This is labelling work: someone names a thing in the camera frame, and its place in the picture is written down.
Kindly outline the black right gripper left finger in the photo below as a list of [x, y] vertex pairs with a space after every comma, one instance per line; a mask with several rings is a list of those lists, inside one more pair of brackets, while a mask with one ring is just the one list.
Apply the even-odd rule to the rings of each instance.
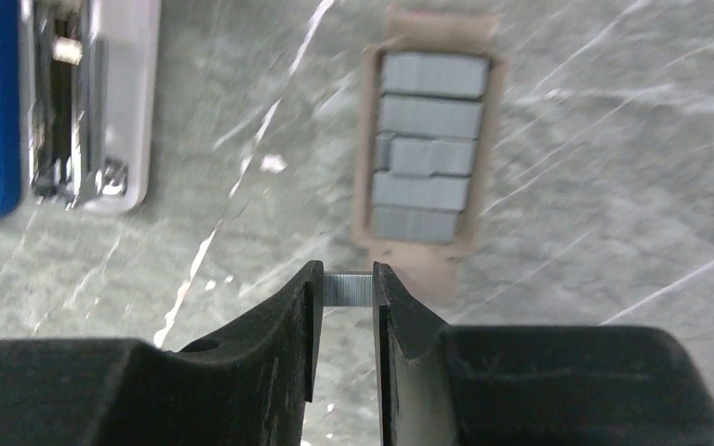
[[180, 351], [139, 339], [0, 339], [0, 445], [298, 445], [324, 267]]

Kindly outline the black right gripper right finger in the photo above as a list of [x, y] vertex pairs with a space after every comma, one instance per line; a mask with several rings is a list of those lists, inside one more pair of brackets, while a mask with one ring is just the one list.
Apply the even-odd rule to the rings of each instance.
[[385, 445], [714, 445], [684, 346], [639, 325], [454, 325], [373, 271]]

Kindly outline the brown cardboard staple tray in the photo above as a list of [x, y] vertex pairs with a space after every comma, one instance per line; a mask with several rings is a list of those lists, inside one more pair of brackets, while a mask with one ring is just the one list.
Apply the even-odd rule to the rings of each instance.
[[[453, 299], [457, 263], [476, 247], [489, 159], [499, 132], [499, 105], [508, 68], [496, 43], [499, 24], [500, 18], [496, 14], [413, 11], [393, 5], [385, 15], [383, 39], [363, 52], [352, 199], [353, 239], [367, 251], [370, 261], [391, 265], [406, 287], [422, 300]], [[378, 239], [371, 230], [370, 195], [381, 60], [388, 52], [404, 51], [465, 54], [485, 57], [491, 62], [467, 209], [460, 219], [456, 237], [449, 244]]]

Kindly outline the single grey staple strip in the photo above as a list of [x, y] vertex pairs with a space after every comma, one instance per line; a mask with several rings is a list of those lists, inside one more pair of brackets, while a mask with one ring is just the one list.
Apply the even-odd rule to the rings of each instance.
[[373, 275], [368, 272], [326, 272], [326, 307], [367, 308], [373, 305]]

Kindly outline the grey staple strips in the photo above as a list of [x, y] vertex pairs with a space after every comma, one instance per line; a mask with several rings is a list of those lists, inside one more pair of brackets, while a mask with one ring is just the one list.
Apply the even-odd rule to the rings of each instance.
[[467, 209], [491, 62], [388, 52], [378, 83], [370, 225], [378, 239], [449, 244]]

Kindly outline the beige white stapler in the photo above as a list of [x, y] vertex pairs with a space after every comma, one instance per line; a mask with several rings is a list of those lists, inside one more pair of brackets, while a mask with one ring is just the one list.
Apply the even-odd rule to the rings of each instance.
[[149, 186], [162, 5], [19, 4], [21, 147], [27, 188], [119, 215]]

